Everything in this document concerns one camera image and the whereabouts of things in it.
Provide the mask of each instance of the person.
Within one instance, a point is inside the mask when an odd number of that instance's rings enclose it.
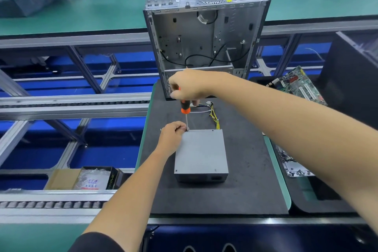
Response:
[[[185,69],[170,77],[169,83],[174,99],[199,100],[212,95],[233,105],[378,232],[378,131],[329,107],[224,72]],[[156,149],[107,202],[70,252],[138,251],[164,164],[185,131],[180,121],[161,130]]]

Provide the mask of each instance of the screwdriver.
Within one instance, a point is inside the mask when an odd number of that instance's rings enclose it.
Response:
[[[189,130],[188,127],[188,114],[190,113],[190,101],[182,100],[181,101],[181,112],[185,114],[186,120],[186,130]]]

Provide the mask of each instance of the gray metal box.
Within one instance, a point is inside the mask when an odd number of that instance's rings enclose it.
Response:
[[[186,66],[247,78],[270,0],[146,0],[144,17],[165,97]]]
[[[222,130],[189,130],[176,151],[175,177],[182,183],[224,182],[228,165]]]

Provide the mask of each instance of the screwdriver handle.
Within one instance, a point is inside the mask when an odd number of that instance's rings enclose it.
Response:
[[[190,113],[190,101],[182,100],[181,101],[181,112],[183,114]]]

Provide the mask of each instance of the black mat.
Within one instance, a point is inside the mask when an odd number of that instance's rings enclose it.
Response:
[[[184,121],[179,101],[166,101],[161,83],[155,84],[140,164],[155,149],[160,129],[172,121]],[[288,214],[268,150],[260,130],[220,99],[214,109],[223,130],[229,175],[224,183],[178,183],[171,156],[163,170],[152,214]],[[208,113],[190,113],[192,130],[215,129]]]

